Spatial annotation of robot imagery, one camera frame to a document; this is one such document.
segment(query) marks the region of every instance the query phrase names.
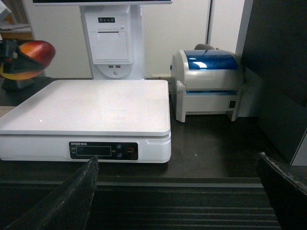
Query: cabinet door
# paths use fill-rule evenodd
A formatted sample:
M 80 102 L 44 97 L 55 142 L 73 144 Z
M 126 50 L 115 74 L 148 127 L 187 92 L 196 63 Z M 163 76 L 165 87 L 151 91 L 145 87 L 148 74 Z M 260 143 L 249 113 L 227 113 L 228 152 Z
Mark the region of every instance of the cabinet door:
M 254 0 L 242 63 L 307 106 L 307 4 Z

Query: printer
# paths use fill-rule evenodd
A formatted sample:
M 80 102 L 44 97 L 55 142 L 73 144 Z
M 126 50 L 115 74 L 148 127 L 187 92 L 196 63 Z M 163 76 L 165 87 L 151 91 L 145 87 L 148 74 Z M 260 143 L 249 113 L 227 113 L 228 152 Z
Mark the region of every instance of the printer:
M 218 49 L 173 55 L 170 93 L 176 120 L 186 115 L 227 114 L 237 119 L 244 71 L 235 54 Z

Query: scale platform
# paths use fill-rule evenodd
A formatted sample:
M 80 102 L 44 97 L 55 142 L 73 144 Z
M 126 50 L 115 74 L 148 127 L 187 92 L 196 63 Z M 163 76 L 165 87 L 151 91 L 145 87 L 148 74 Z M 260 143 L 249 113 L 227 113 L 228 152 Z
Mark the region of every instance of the scale platform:
M 0 159 L 164 163 L 165 80 L 57 80 L 0 118 Z

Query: white stand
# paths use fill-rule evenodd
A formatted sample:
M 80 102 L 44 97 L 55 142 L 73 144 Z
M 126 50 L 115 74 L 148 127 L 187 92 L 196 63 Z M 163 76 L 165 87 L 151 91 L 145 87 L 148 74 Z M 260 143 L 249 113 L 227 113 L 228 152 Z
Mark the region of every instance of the white stand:
M 80 12 L 93 79 L 145 79 L 142 7 L 80 6 Z

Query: monitor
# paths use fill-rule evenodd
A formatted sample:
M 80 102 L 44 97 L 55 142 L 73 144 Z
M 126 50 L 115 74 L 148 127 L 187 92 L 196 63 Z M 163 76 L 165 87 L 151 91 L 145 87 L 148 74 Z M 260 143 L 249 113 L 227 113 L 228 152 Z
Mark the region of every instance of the monitor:
M 170 4 L 171 0 L 33 0 L 34 5 L 145 5 L 145 4 Z

